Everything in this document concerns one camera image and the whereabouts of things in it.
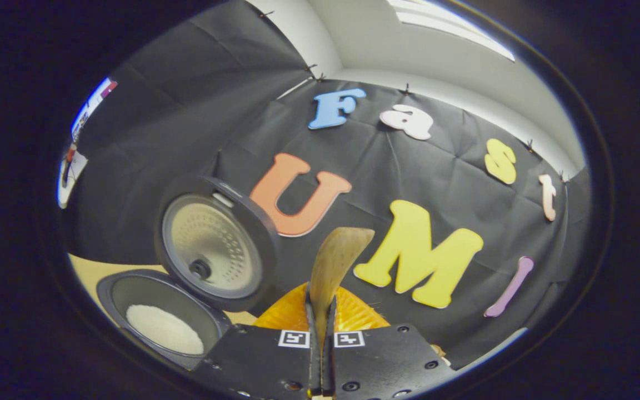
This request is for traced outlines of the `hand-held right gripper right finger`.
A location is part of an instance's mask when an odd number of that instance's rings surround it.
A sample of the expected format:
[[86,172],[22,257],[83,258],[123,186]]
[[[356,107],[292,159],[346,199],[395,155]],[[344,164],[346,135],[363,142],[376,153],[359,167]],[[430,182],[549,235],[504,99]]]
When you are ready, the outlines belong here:
[[335,399],[404,399],[457,377],[417,327],[389,324],[347,289],[336,293],[332,321],[326,355]]

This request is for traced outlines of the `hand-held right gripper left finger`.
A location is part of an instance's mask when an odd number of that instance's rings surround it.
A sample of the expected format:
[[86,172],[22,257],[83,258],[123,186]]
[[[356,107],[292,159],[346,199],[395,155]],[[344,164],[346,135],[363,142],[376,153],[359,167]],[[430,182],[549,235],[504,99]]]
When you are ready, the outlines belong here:
[[309,399],[321,387],[318,338],[307,284],[252,324],[231,325],[190,372],[218,399]]

